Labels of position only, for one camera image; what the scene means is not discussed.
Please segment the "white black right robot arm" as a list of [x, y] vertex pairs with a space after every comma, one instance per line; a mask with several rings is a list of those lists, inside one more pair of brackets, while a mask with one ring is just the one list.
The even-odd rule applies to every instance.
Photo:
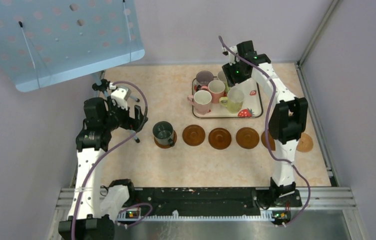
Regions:
[[295, 155], [296, 148], [306, 129], [308, 101], [292, 93], [276, 74], [270, 58], [258, 54], [252, 41], [244, 41], [228, 47], [222, 43], [223, 54], [229, 61], [223, 65], [225, 77], [231, 87], [246, 80], [253, 80], [270, 98], [265, 118], [265, 141], [275, 142], [270, 151], [275, 160], [271, 176], [269, 200], [275, 206], [282, 206], [289, 195], [296, 190]]

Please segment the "dark green mug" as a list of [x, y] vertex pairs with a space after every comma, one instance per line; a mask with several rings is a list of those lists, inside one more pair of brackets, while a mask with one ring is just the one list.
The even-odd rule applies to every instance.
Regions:
[[170, 142], [170, 139], [172, 139], [174, 128], [171, 125], [171, 123], [167, 121], [159, 121], [157, 122], [153, 129], [153, 136], [156, 137], [158, 140], [164, 140], [164, 144], [167, 144]]

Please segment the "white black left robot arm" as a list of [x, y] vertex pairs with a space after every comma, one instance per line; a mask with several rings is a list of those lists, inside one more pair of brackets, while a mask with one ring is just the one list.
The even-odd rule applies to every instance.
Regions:
[[148, 121], [148, 109], [135, 105], [120, 107], [108, 97], [94, 97], [84, 102], [85, 119], [76, 137], [77, 176], [73, 200], [66, 220], [58, 225], [64, 240], [112, 240], [114, 221], [119, 210], [100, 206], [102, 160], [142, 130]]

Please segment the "light woven round coaster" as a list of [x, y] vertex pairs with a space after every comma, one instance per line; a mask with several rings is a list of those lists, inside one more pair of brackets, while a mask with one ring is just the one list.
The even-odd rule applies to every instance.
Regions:
[[302, 133], [301, 138], [298, 141], [296, 150], [302, 153], [307, 153], [310, 152], [313, 147], [313, 139], [307, 133]]

